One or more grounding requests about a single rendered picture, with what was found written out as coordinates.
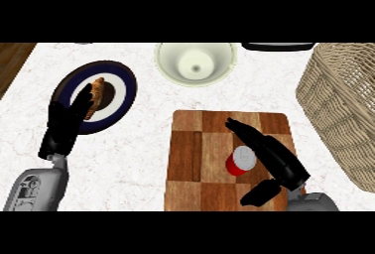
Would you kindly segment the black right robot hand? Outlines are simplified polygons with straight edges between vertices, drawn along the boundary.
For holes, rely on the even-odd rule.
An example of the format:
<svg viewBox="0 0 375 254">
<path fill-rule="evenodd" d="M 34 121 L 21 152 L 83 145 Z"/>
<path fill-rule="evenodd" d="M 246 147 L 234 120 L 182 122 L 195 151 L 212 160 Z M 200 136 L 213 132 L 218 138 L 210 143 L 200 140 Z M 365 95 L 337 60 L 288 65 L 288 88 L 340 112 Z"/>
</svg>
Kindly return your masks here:
<svg viewBox="0 0 375 254">
<path fill-rule="evenodd" d="M 263 180 L 241 198 L 241 205 L 263 206 L 281 193 L 282 188 L 297 190 L 311 174 L 282 142 L 265 135 L 251 125 L 228 118 L 226 127 L 253 149 L 274 178 Z"/>
</svg>

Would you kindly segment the brown wooden surface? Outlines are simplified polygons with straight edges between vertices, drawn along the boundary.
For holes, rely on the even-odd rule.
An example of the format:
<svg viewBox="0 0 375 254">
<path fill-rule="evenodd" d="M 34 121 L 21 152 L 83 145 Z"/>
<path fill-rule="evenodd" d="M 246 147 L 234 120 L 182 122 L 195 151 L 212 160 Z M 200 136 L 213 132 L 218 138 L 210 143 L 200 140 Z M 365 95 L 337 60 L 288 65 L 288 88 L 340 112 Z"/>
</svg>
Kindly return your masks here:
<svg viewBox="0 0 375 254">
<path fill-rule="evenodd" d="M 0 99 L 36 46 L 36 43 L 0 43 Z"/>
</svg>

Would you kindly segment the red can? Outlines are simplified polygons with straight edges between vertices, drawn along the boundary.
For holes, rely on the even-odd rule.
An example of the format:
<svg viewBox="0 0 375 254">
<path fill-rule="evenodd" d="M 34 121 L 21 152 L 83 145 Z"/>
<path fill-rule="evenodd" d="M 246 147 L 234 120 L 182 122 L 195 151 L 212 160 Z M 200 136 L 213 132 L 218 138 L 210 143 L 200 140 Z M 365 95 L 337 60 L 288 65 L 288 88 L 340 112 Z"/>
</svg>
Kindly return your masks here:
<svg viewBox="0 0 375 254">
<path fill-rule="evenodd" d="M 257 156 L 249 146 L 240 146 L 226 161 L 226 169 L 231 175 L 241 176 L 257 164 Z"/>
</svg>

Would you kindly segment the brown croissant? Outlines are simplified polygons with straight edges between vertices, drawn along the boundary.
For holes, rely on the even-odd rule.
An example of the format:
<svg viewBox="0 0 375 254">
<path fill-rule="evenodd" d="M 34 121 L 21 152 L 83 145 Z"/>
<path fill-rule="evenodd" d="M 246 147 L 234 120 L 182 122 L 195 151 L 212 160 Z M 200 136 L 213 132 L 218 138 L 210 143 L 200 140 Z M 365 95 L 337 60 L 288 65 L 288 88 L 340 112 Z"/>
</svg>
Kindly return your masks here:
<svg viewBox="0 0 375 254">
<path fill-rule="evenodd" d="M 104 96 L 104 78 L 99 77 L 94 83 L 92 83 L 92 95 L 94 95 L 94 98 L 92 98 L 92 102 L 94 102 L 94 105 L 89 109 L 89 113 L 88 113 L 88 116 L 86 116 L 86 119 L 91 120 L 94 115 L 95 115 L 95 112 L 96 112 L 96 109 L 99 107 L 99 104 L 101 104 L 101 101 L 102 101 L 102 96 Z"/>
</svg>

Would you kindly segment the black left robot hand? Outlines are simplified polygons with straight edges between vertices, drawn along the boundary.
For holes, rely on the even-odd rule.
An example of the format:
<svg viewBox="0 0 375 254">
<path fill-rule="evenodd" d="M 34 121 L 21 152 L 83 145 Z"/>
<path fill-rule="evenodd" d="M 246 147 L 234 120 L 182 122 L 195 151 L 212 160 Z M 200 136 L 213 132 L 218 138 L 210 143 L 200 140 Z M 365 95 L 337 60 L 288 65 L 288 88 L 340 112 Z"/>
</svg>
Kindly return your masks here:
<svg viewBox="0 0 375 254">
<path fill-rule="evenodd" d="M 80 126 L 95 104 L 92 88 L 94 86 L 88 84 L 70 107 L 60 101 L 54 101 L 49 105 L 48 131 L 39 152 L 39 157 L 45 160 L 55 154 L 67 156 L 73 151 Z"/>
</svg>

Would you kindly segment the wicker basket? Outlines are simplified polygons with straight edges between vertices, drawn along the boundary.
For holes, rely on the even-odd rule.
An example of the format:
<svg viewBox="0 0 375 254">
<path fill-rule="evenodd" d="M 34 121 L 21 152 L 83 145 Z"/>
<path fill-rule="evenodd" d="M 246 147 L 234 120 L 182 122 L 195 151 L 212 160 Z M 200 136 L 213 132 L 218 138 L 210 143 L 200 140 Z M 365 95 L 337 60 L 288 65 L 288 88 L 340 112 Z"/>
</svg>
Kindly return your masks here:
<svg viewBox="0 0 375 254">
<path fill-rule="evenodd" d="M 375 43 L 321 43 L 296 99 L 349 180 L 375 193 Z"/>
</svg>

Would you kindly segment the checkered wooden cutting board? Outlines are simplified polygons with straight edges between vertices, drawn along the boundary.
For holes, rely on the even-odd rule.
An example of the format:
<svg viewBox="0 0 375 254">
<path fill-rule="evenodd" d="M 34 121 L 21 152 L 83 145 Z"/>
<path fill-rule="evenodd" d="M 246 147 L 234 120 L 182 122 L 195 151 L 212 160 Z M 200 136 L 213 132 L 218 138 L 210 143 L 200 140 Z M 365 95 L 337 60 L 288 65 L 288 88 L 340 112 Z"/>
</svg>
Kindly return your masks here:
<svg viewBox="0 0 375 254">
<path fill-rule="evenodd" d="M 287 116 L 281 113 L 178 110 L 173 113 L 164 209 L 167 211 L 285 210 L 287 193 L 260 207 L 241 205 L 241 198 L 268 179 L 263 164 L 241 176 L 226 169 L 235 149 L 244 145 L 226 121 L 234 118 L 274 136 L 293 149 Z"/>
</svg>

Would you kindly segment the pale green bowl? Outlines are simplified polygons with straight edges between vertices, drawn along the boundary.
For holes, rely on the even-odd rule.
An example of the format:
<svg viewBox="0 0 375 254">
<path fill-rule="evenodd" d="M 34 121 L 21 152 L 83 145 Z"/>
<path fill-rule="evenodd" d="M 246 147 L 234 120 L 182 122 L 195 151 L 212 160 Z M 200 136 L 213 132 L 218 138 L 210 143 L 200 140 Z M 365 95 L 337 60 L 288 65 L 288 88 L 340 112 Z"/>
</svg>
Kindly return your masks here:
<svg viewBox="0 0 375 254">
<path fill-rule="evenodd" d="M 160 43 L 156 65 L 164 77 L 188 87 L 204 87 L 222 81 L 238 61 L 234 43 Z"/>
</svg>

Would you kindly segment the dark blue and white plate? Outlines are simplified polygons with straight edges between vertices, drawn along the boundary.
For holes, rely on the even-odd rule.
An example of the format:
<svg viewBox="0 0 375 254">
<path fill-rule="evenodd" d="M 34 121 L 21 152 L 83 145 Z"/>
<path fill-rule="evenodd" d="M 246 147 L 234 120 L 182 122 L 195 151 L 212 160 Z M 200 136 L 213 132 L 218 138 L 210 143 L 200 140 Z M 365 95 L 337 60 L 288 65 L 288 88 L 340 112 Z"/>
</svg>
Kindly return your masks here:
<svg viewBox="0 0 375 254">
<path fill-rule="evenodd" d="M 52 100 L 70 107 L 82 89 L 101 77 L 104 78 L 102 100 L 92 119 L 83 122 L 82 135 L 105 130 L 117 123 L 132 107 L 138 83 L 130 68 L 116 61 L 85 64 L 63 79 L 52 95 Z"/>
</svg>

